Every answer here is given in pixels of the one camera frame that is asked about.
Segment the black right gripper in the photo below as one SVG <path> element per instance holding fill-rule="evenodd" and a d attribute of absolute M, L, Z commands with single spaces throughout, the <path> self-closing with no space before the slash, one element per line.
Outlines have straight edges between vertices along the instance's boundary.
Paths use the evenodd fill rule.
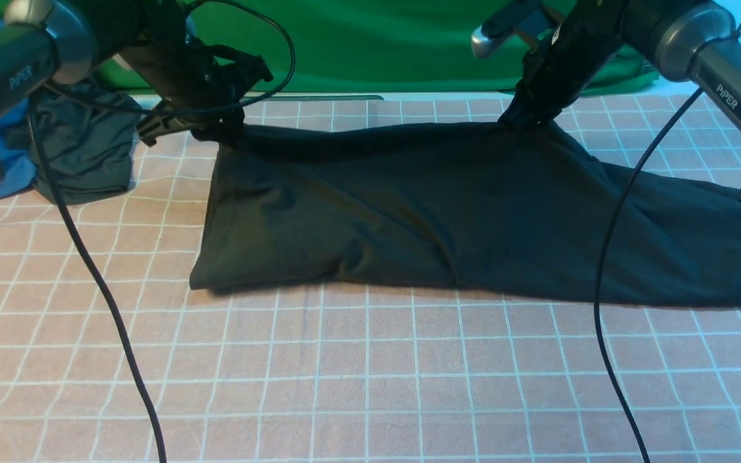
<path fill-rule="evenodd" d="M 509 107 L 499 118 L 508 128 L 529 128 L 556 118 L 621 49 L 627 1 L 578 1 L 565 19 L 527 56 Z"/>

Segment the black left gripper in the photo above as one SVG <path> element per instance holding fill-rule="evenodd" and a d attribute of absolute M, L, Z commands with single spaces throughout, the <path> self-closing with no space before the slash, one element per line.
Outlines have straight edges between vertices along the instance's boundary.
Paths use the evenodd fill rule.
<path fill-rule="evenodd" d="M 198 38 L 182 45 L 144 39 L 120 58 L 161 97 L 136 126 L 142 143 L 189 131 L 197 141 L 235 145 L 244 134 L 244 109 L 239 102 L 261 81 L 273 81 L 261 56 L 226 45 L 206 45 Z"/>

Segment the gray right robot arm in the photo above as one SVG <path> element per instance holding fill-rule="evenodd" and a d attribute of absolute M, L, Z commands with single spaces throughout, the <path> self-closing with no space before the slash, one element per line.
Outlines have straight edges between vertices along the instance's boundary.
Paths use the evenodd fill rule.
<path fill-rule="evenodd" d="M 668 81 L 694 82 L 741 131 L 741 42 L 733 15 L 713 1 L 576 3 L 527 59 L 500 120 L 552 120 L 624 45 Z"/>

